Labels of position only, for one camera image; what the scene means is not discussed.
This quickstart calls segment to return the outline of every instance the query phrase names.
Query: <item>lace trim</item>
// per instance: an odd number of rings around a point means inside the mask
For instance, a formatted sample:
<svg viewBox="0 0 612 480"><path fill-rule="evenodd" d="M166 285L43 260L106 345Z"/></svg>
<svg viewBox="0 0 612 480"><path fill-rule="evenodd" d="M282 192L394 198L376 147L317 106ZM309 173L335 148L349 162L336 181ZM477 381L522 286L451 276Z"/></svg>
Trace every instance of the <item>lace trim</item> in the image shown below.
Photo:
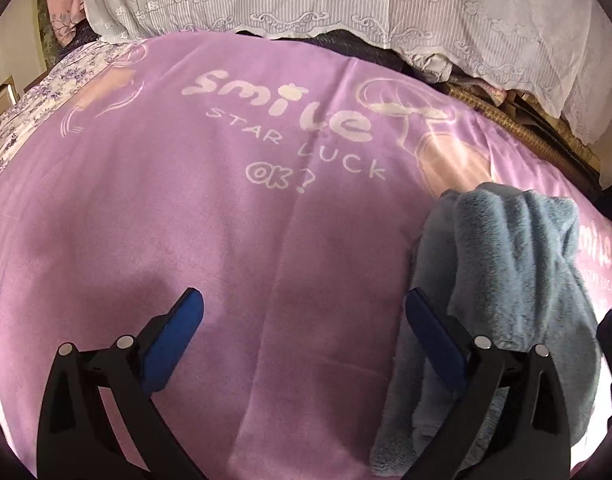
<svg viewBox="0 0 612 480"><path fill-rule="evenodd" d="M240 0L149 0L134 12L124 5L115 9L123 29L103 23L111 36L140 39L176 30L249 30L270 38L309 37L343 28L367 43L392 48L415 65L414 56L442 54L462 70L503 89L531 92L547 113L558 116L567 96L544 40L526 25L489 17L480 2L469 0L289 0L290 10L276 0L246 0L249 8L279 8L273 12L241 10ZM317 2L316 9L312 2ZM428 6L435 6L428 12ZM438 30L435 16L463 16L466 30ZM485 57L468 36L488 44ZM116 41L115 38L102 38Z"/></svg>

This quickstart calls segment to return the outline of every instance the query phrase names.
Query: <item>white wall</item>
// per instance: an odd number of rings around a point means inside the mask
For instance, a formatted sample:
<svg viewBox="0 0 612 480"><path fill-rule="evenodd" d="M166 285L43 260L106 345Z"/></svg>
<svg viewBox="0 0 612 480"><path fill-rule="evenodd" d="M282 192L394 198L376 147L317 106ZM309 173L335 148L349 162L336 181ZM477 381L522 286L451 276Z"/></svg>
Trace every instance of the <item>white wall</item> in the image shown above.
<svg viewBox="0 0 612 480"><path fill-rule="evenodd" d="M0 85L13 77L20 95L46 70L37 25L37 0L11 0L0 17Z"/></svg>

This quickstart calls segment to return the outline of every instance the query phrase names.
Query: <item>silver screw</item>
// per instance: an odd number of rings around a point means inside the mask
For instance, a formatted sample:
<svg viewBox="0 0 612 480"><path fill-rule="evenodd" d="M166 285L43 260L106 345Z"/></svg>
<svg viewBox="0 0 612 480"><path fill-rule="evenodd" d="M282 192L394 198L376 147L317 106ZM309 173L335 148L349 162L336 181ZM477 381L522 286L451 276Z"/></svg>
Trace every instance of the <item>silver screw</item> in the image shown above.
<svg viewBox="0 0 612 480"><path fill-rule="evenodd" d="M59 352L60 355L68 355L72 352L72 345L70 343L64 343L59 347L57 352Z"/></svg>
<svg viewBox="0 0 612 480"><path fill-rule="evenodd" d="M121 348L122 350L126 350L127 348L130 348L134 342L135 339L132 337L132 335L122 335L117 340L117 347Z"/></svg>
<svg viewBox="0 0 612 480"><path fill-rule="evenodd" d="M537 352L537 355L540 355L541 357L548 357L550 355L550 350L548 350L546 345L535 346L535 352Z"/></svg>
<svg viewBox="0 0 612 480"><path fill-rule="evenodd" d="M492 346L492 341L490 341L490 339L488 339L485 335L478 335L474 338L474 345L482 350L487 350Z"/></svg>

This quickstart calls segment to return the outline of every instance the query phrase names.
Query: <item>purple bed sheet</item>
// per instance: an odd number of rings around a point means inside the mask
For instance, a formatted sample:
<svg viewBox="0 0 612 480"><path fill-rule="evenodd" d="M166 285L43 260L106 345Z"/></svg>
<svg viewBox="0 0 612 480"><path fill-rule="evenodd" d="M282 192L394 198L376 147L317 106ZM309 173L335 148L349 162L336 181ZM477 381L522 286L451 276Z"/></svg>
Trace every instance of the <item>purple bed sheet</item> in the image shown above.
<svg viewBox="0 0 612 480"><path fill-rule="evenodd" d="M204 322L153 400L206 475L370 478L423 222L445 189L489 180L577 202L601 319L612 224L467 106L307 44L135 46L0 174L0 393L20 457L34 470L62 342L108 346L194 286Z"/></svg>

